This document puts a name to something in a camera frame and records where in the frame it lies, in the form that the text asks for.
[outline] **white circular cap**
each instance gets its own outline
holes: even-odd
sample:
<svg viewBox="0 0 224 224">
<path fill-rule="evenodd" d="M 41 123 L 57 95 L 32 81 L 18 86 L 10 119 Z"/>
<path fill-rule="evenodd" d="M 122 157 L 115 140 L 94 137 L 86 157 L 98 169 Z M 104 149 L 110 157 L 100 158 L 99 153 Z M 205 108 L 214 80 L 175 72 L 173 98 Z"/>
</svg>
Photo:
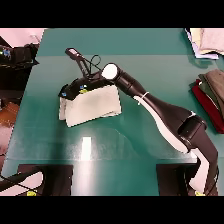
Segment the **white circular cap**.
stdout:
<svg viewBox="0 0 224 224">
<path fill-rule="evenodd" d="M 117 75 L 117 66 L 115 64 L 108 64 L 104 67 L 101 75 L 105 79 L 114 79 Z"/>
</svg>

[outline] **dark red fabric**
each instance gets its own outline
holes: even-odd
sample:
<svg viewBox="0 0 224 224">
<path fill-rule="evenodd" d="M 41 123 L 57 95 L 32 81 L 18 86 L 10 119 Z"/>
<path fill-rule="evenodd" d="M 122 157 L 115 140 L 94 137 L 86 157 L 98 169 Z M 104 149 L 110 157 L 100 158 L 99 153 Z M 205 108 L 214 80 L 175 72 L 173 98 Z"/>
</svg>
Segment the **dark red fabric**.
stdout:
<svg viewBox="0 0 224 224">
<path fill-rule="evenodd" d="M 212 101 L 200 90 L 198 84 L 201 80 L 197 79 L 196 84 L 193 86 L 192 91 L 205 111 L 208 113 L 217 132 L 224 134 L 224 121 L 219 110 L 215 107 Z"/>
</svg>

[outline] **tabletop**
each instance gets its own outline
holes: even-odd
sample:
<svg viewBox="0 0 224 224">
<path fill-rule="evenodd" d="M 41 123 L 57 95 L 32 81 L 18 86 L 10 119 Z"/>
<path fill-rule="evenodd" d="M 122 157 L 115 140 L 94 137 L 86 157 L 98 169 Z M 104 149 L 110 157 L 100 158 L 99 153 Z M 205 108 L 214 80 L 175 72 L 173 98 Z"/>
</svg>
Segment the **tabletop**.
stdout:
<svg viewBox="0 0 224 224">
<path fill-rule="evenodd" d="M 73 164 L 72 195 L 159 195 L 158 163 L 195 162 L 161 136 L 151 115 L 119 91 L 122 114 L 68 128 L 58 119 L 61 87 L 81 77 L 64 52 L 74 47 L 87 59 L 101 56 L 100 67 L 119 65 L 157 98 L 194 111 L 208 123 L 219 152 L 219 195 L 224 195 L 224 137 L 217 134 L 189 85 L 198 74 L 224 68 L 218 61 L 196 59 L 182 28 L 47 29 L 33 67 L 10 140 L 2 175 L 19 164 Z M 80 155 L 85 139 L 91 157 Z"/>
</svg>

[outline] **yellow label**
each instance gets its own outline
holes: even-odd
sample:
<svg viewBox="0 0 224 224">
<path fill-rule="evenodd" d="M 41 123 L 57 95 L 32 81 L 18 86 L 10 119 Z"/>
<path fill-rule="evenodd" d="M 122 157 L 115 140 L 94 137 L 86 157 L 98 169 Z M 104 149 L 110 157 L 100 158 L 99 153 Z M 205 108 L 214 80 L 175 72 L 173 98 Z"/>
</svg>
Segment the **yellow label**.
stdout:
<svg viewBox="0 0 224 224">
<path fill-rule="evenodd" d="M 34 191 L 28 191 L 27 196 L 37 196 L 37 193 L 35 193 Z"/>
<path fill-rule="evenodd" d="M 195 191 L 196 196 L 205 196 L 205 194 L 200 193 L 199 191 Z"/>
<path fill-rule="evenodd" d="M 80 92 L 80 93 L 87 93 L 88 90 L 87 90 L 87 89 L 82 89 L 82 90 L 80 90 L 79 92 Z"/>
</svg>

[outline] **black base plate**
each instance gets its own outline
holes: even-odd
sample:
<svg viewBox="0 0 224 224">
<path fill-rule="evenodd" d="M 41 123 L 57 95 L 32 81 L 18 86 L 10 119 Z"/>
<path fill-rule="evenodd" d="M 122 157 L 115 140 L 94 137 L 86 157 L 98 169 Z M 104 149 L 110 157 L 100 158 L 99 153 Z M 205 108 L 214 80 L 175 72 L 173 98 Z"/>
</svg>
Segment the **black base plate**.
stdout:
<svg viewBox="0 0 224 224">
<path fill-rule="evenodd" d="M 157 164 L 156 172 L 160 196 L 195 196 L 195 191 L 184 180 L 184 171 L 195 164 Z M 215 186 L 209 196 L 218 196 Z"/>
<path fill-rule="evenodd" d="M 24 173 L 34 167 L 44 168 L 45 179 L 36 190 L 36 196 L 70 196 L 73 165 L 45 165 L 45 164 L 20 164 L 18 172 Z"/>
</svg>

